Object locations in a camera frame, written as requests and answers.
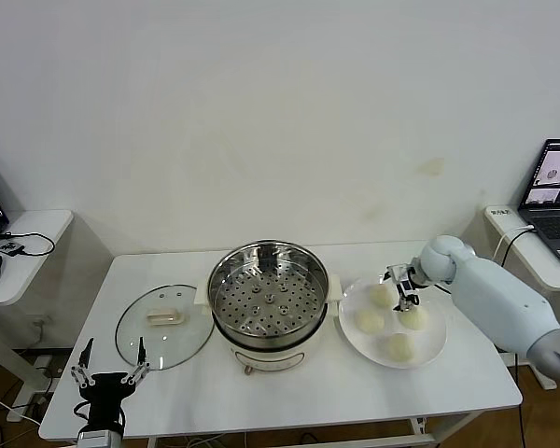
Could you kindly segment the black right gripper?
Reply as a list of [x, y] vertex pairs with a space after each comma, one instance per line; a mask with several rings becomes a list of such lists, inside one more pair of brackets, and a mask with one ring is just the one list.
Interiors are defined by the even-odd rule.
[[415, 269], [411, 263], [396, 264], [386, 268], [385, 277], [392, 282], [399, 294], [398, 303], [393, 311], [402, 311], [402, 300], [404, 311], [410, 311], [416, 305], [416, 300], [419, 299], [417, 290], [421, 289], [421, 285], [414, 281], [414, 276]]

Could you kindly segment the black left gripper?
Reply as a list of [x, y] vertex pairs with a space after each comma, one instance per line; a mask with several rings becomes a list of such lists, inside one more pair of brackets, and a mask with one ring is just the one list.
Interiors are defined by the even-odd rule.
[[131, 395], [131, 385], [139, 385], [147, 376], [150, 364], [144, 339], [139, 339], [137, 361], [128, 373], [95, 373], [91, 376], [89, 364], [93, 338], [81, 351], [77, 364], [71, 367], [71, 375], [83, 400], [77, 405], [77, 416], [86, 420], [80, 431], [123, 431], [126, 417], [121, 403]]

